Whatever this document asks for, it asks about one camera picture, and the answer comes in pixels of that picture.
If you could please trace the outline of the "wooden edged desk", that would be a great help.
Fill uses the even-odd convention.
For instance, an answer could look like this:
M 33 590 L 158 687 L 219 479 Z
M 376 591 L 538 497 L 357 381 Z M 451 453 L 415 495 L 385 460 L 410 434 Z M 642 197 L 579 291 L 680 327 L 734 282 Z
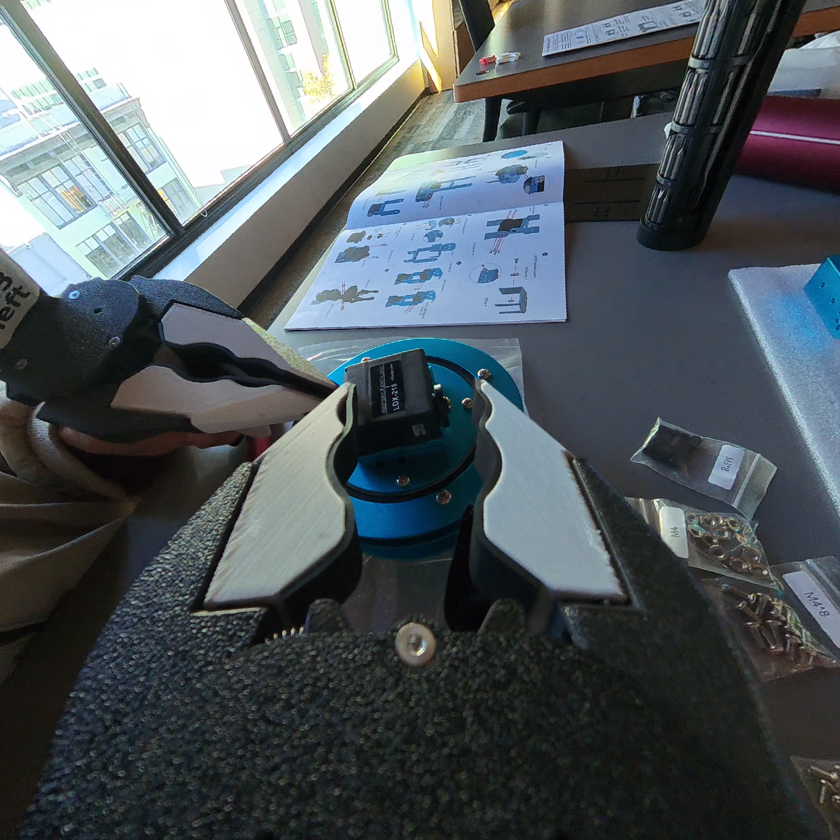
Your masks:
M 686 60 L 697 25 L 543 58 L 551 33 L 663 5 L 663 1 L 517 1 L 496 21 L 454 85 L 456 102 L 481 100 Z

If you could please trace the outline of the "maroon metal cylinder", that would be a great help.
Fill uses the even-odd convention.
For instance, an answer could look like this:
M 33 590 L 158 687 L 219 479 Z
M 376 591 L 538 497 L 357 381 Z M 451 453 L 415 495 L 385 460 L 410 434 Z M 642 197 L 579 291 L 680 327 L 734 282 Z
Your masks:
M 839 191 L 839 100 L 767 96 L 736 172 Z

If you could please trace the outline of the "blue round robot arm base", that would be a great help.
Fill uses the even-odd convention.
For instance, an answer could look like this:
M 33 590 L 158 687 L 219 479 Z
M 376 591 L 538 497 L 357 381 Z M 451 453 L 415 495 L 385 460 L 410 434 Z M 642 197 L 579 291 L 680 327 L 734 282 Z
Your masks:
M 363 546 L 415 558 L 455 543 L 474 504 L 475 379 L 523 409 L 518 341 L 403 339 L 339 343 L 318 360 L 337 384 L 355 386 L 359 461 L 347 484 Z

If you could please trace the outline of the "large glass window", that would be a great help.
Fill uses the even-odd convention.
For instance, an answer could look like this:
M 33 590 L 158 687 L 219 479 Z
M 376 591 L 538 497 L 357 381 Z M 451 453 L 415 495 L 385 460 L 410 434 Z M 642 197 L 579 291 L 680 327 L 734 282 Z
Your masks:
M 182 226 L 400 53 L 402 2 L 21 2 Z M 45 289 L 169 234 L 2 23 L 2 248 Z

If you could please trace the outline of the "blue U-shaped bracket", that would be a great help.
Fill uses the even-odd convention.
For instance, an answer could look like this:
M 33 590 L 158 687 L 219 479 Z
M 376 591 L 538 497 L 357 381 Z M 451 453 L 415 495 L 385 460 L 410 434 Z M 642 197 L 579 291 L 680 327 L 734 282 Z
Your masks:
M 817 268 L 804 292 L 829 335 L 839 338 L 839 255 L 829 256 Z

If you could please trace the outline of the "white plastic bag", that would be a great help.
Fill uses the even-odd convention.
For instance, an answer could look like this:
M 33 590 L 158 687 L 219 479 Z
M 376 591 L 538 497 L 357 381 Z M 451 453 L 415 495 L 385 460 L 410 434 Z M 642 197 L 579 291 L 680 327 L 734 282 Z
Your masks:
M 839 32 L 787 49 L 770 83 L 772 96 L 839 99 Z

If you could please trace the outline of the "person's left forearm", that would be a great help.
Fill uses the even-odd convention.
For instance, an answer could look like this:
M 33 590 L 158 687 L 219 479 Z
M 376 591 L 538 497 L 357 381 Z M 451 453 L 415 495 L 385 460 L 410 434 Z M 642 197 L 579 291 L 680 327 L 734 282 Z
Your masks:
M 94 455 L 1 384 L 1 679 L 168 457 Z

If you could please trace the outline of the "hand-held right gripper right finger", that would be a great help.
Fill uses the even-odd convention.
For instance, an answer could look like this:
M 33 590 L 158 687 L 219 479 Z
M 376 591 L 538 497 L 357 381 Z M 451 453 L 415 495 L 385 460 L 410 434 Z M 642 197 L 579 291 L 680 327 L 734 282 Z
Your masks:
M 476 382 L 473 403 L 481 486 L 450 565 L 448 627 L 490 629 L 499 601 L 550 636 L 583 635 L 585 618 L 629 618 L 611 537 L 574 458 L 488 382 Z

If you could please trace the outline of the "pile of small screw bags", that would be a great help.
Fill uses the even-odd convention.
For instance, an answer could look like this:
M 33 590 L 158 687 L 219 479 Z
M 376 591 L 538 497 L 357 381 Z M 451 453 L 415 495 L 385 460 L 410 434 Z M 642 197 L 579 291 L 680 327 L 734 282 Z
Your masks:
M 697 570 L 763 680 L 839 667 L 838 559 L 771 566 L 751 516 L 775 466 L 750 449 L 702 437 L 659 418 L 632 457 L 733 511 L 672 500 L 629 502 L 673 553 Z

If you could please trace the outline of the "white instruction booklet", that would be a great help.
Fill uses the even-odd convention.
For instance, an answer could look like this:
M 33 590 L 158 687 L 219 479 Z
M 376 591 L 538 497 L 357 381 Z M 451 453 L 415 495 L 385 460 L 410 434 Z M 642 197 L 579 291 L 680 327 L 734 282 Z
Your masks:
M 353 201 L 288 330 L 566 320 L 564 146 L 398 159 Z

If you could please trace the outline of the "clear plastic bag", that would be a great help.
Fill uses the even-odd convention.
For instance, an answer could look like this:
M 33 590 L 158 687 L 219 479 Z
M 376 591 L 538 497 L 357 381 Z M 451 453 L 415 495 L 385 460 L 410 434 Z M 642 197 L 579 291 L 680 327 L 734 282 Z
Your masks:
M 363 633 L 383 632 L 417 615 L 445 625 L 449 566 L 463 516 L 480 489 L 473 466 L 476 430 L 463 401 L 471 398 L 476 375 L 488 371 L 490 383 L 523 409 L 517 339 L 306 339 L 301 354 L 342 383 L 345 369 L 363 358 L 414 349 L 425 352 L 434 381 L 451 403 L 449 426 L 430 443 L 361 456 L 350 478 L 364 567 L 343 611 Z

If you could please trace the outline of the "black mesh cylinder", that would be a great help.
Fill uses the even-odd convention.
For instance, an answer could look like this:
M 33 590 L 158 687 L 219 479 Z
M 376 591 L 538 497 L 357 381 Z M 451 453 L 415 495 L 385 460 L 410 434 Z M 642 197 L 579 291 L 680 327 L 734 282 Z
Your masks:
M 804 1 L 709 1 L 668 127 L 637 241 L 694 247 L 706 236 Z

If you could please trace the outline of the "black servo motor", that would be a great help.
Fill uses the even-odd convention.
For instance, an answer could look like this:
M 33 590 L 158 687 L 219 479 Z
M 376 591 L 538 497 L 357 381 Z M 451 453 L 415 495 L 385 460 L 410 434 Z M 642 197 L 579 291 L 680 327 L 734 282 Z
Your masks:
M 423 350 L 409 350 L 350 365 L 344 380 L 358 396 L 360 456 L 423 445 L 449 426 L 448 404 Z

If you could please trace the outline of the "grey desk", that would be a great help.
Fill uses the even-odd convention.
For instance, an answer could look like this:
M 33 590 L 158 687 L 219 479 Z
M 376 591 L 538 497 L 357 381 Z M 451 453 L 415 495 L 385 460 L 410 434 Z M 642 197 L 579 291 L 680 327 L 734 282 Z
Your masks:
M 838 553 L 838 515 L 728 280 L 838 249 L 838 198 L 735 177 L 705 243 L 573 224 L 569 319 L 508 326 L 534 420 L 622 496 L 679 489 L 630 456 L 656 417 L 778 466 L 758 511 L 778 560 Z M 825 837 L 791 755 L 838 756 L 838 670 L 763 685 L 705 588 L 620 500 L 629 607 L 567 605 L 551 632 L 445 633 L 434 661 L 313 636 L 316 675 L 269 712 L 318 741 L 292 793 L 319 838 Z

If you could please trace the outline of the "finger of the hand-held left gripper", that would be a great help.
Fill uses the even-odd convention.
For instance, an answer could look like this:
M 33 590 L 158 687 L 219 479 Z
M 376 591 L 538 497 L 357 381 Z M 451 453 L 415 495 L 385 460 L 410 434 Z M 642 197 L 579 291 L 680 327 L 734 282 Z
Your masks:
M 178 371 L 150 365 L 125 380 L 111 406 L 140 413 L 184 417 L 202 433 L 256 429 L 301 419 L 319 404 L 308 395 L 282 385 L 241 385 L 230 379 L 192 381 Z
M 186 306 L 171 305 L 160 323 L 161 339 L 199 382 L 231 379 L 242 385 L 283 385 L 325 397 L 336 384 L 303 360 L 293 364 L 248 321 Z

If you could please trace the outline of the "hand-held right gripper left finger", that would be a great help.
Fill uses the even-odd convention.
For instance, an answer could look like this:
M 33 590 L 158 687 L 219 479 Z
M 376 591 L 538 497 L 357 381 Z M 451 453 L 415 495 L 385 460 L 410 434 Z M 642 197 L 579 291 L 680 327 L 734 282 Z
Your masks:
M 343 384 L 262 456 L 205 610 L 270 606 L 302 621 L 316 600 L 353 593 L 363 564 L 345 488 L 358 462 L 355 408 Z

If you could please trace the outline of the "white printed leaflet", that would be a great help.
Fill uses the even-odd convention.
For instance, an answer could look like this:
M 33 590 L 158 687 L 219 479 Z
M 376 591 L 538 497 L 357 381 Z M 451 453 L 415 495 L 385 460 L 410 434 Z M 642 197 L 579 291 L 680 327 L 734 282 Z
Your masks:
M 705 1 L 671 3 L 564 29 L 544 37 L 542 57 L 694 25 L 706 5 Z

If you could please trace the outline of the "person's left hand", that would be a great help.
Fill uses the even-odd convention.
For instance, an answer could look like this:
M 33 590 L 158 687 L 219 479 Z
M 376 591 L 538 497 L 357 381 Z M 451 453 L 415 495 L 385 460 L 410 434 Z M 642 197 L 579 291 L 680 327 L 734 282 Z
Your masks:
M 193 446 L 204 449 L 235 445 L 240 438 L 240 434 L 235 431 L 215 434 L 167 432 L 131 444 L 117 444 L 86 435 L 69 427 L 58 427 L 58 436 L 65 445 L 92 455 L 148 458 L 167 455 L 183 447 Z

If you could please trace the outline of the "white foam sheet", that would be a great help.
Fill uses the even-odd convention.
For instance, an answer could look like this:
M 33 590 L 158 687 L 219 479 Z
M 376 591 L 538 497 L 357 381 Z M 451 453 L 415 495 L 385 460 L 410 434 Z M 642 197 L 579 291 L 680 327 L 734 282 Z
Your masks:
M 828 493 L 839 505 L 839 339 L 804 292 L 818 265 L 729 271 Z

